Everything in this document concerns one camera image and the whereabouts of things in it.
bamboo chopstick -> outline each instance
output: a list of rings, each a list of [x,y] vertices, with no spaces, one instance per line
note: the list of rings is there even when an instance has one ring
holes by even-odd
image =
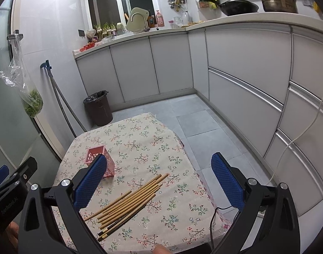
[[[136,214],[138,214],[141,210],[143,210],[146,207],[147,204],[143,205],[141,208],[139,208],[139,210],[136,212]],[[113,229],[112,231],[110,231],[109,233],[107,233],[107,236],[110,236],[112,233],[116,232],[119,228],[121,228],[124,224],[126,224],[130,219],[132,218],[127,218],[124,222],[121,223],[120,226],[118,226],[117,228]],[[111,229],[112,227],[114,227],[119,221],[121,221],[121,219],[115,221],[113,224],[111,224],[110,226],[108,226],[106,229],[102,230],[101,232],[98,233],[98,236],[103,236],[107,230]]]
[[[100,229],[103,229],[107,226],[109,226],[110,224],[112,224],[113,222],[115,222],[116,220],[122,218],[125,214],[131,212],[132,210],[134,210],[137,206],[141,205],[146,199],[148,199],[150,196],[152,196],[153,194],[155,194],[156,191],[152,191],[151,193],[142,196],[139,200],[137,200],[132,206],[130,206],[128,209],[124,209],[120,212],[118,212],[117,214],[113,215],[111,218],[107,219],[106,221],[104,221],[102,223],[102,226],[100,227]]]
[[[143,188],[141,187],[137,191],[135,191],[134,194],[131,194],[130,197],[127,197],[127,198],[123,199],[121,202],[119,202],[118,204],[116,204],[115,206],[113,206],[112,208],[110,208],[109,210],[103,211],[103,214],[101,214],[100,216],[97,217],[98,221],[101,220],[101,219],[103,219],[107,215],[113,214],[113,212],[115,210],[120,209],[122,206],[126,205],[128,202],[130,202],[133,199],[135,199],[138,196],[138,194],[144,193],[147,190],[149,190],[151,187],[157,185],[158,182],[161,181],[162,179],[164,179],[165,177],[162,176],[162,177],[160,177],[158,179],[155,179],[152,182],[148,182],[146,185],[143,186]]]
[[[153,191],[157,191],[160,188],[160,186],[158,184],[152,186],[151,188],[149,188],[147,191],[141,191],[139,194],[137,194],[137,196],[135,198],[133,198],[132,200],[130,200],[128,203],[125,203],[125,205],[121,206],[120,208],[118,208],[117,210],[113,211],[112,213],[106,215],[104,218],[98,220],[98,222],[101,222],[101,224],[104,224],[104,222],[108,219],[112,219],[114,215],[117,215],[119,212],[123,212],[125,209],[130,208],[132,205],[136,204],[140,199],[142,199],[142,197],[149,195],[151,192]]]
[[[98,214],[102,213],[104,210],[108,209],[109,207],[113,206],[118,201],[125,198],[128,194],[130,194],[132,191],[127,191],[124,195],[121,195],[119,198],[116,198],[114,201],[110,202],[107,206],[105,206],[103,209],[99,210],[98,212],[92,214],[91,216],[87,217],[84,221],[87,221],[89,219],[92,219],[93,217],[96,217]]]
[[[110,233],[110,232],[112,232],[112,231],[115,231],[115,229],[117,228],[117,227],[121,227],[122,226],[122,224],[127,220],[127,219],[129,219],[130,217],[132,217],[132,216],[134,216],[144,205],[146,205],[150,200],[152,200],[153,199],[153,197],[155,197],[156,196],[156,194],[153,194],[152,196],[150,196],[147,200],[145,200],[141,205],[139,205],[135,210],[133,210],[130,214],[128,214],[126,217],[124,217],[121,221],[119,221],[115,226],[113,226],[112,228],[110,228],[110,229],[108,229],[108,230],[106,230],[105,232],[104,232],[104,234],[100,237],[100,238],[98,238],[97,240],[100,242],[100,241],[102,241],[103,239],[105,239],[107,236],[108,236],[108,234]]]
[[[121,218],[122,216],[124,216],[127,212],[130,212],[133,208],[135,208],[137,205],[139,205],[140,203],[142,203],[144,201],[144,199],[146,198],[146,196],[150,196],[151,194],[154,194],[155,192],[157,192],[159,190],[159,186],[157,185],[156,188],[151,188],[151,190],[149,190],[148,192],[146,192],[145,194],[140,195],[139,197],[137,197],[137,200],[134,201],[132,204],[130,204],[127,207],[123,207],[121,210],[119,210],[117,213],[111,215],[110,217],[104,219],[101,224],[103,226],[108,226],[111,223],[113,223],[114,221],[116,221],[118,218]]]
[[[132,198],[132,196],[134,196],[135,194],[137,194],[137,193],[138,193],[139,191],[141,191],[142,189],[146,188],[148,185],[150,185],[150,184],[151,184],[152,182],[154,182],[155,180],[159,179],[161,176],[162,176],[161,174],[156,175],[152,180],[150,180],[149,182],[147,182],[146,184],[144,184],[142,187],[138,188],[136,191],[134,191],[134,192],[132,192],[130,195],[128,195],[126,199],[122,199],[120,202],[118,202],[118,203],[116,204],[116,206],[118,207],[118,205],[122,205],[122,204],[123,204],[123,202],[126,202],[127,200],[131,199],[131,198]],[[105,209],[105,210],[103,211],[103,214],[105,214],[105,213],[108,213],[108,209]]]

table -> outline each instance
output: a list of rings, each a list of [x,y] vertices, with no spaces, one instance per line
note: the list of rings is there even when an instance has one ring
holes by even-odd
[[[120,194],[136,190],[157,174],[169,173],[156,196],[137,215],[100,244],[108,253],[151,253],[156,243],[173,253],[210,240],[209,224],[216,204],[193,169],[181,141],[151,113],[112,123],[78,136],[59,167],[55,185],[86,167],[88,148],[104,145],[115,161],[115,176],[99,183],[83,218],[100,210]],[[53,208],[66,244],[74,248],[58,208]],[[96,218],[86,222],[95,237]],[[213,237],[221,237],[231,223],[218,212]]]

countertop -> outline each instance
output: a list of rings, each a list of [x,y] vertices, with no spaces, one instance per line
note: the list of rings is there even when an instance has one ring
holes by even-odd
[[[96,47],[90,48],[86,51],[83,51],[81,53],[74,55],[74,58],[78,59],[86,54],[103,49],[110,45],[118,44],[124,41],[137,39],[141,37],[166,34],[166,33],[174,33],[174,32],[186,32],[186,31],[192,31],[192,30],[216,26],[216,25],[229,24],[229,23],[243,23],[243,22],[285,23],[285,24],[305,27],[305,28],[316,30],[318,32],[323,33],[323,20],[319,20],[306,15],[295,14],[295,13],[256,12],[256,13],[247,13],[247,14],[222,17],[222,18],[206,21],[197,25],[193,25],[187,28],[160,29],[160,30],[152,29],[148,32],[139,33],[136,35],[129,34],[128,36],[126,35],[123,35],[121,37],[117,36],[117,38],[113,41],[104,43],[102,45],[98,45]]]

cabinet door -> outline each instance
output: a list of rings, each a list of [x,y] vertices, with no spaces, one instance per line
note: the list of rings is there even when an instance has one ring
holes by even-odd
[[[275,133],[282,105],[245,82],[211,68],[209,97],[264,156]]]
[[[292,80],[318,97],[323,96],[323,43],[312,38],[293,35]]]
[[[186,34],[150,37],[160,93],[193,87],[189,40]]]
[[[111,53],[126,102],[159,94],[148,38],[111,47]]]
[[[209,99],[205,32],[190,32],[188,37],[191,51],[193,87]]]
[[[275,133],[265,160],[274,171],[285,147],[291,140],[280,130]],[[298,215],[310,210],[323,199],[323,183],[313,166],[295,144],[285,151],[276,176],[288,185]]]
[[[77,65],[88,95],[107,90],[110,106],[124,102],[109,49],[83,57]]]
[[[266,29],[206,30],[208,65],[233,75],[284,103],[291,69],[291,36],[288,25]]]
[[[279,128],[289,138],[299,136],[316,116],[320,99],[291,83]],[[296,142],[323,179],[323,107],[313,126]]]

wok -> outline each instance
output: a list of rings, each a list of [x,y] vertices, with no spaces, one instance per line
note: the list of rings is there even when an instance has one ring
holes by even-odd
[[[246,0],[228,0],[222,4],[215,0],[199,0],[215,3],[227,16],[257,12],[259,7]]]

